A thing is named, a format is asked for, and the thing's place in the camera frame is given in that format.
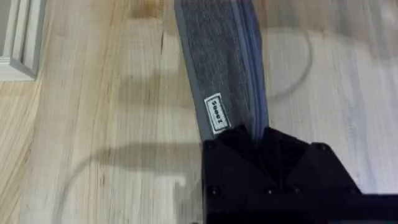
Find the label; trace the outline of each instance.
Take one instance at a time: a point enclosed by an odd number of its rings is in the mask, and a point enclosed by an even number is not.
[[[226,116],[220,93],[206,98],[205,104],[213,134],[219,134],[231,126]]]

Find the wooden floor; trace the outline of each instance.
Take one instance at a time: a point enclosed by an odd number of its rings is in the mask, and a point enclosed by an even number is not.
[[[0,223],[202,221],[172,0],[47,0],[36,82],[0,83]],[[398,192],[398,1],[255,0],[271,126]]]

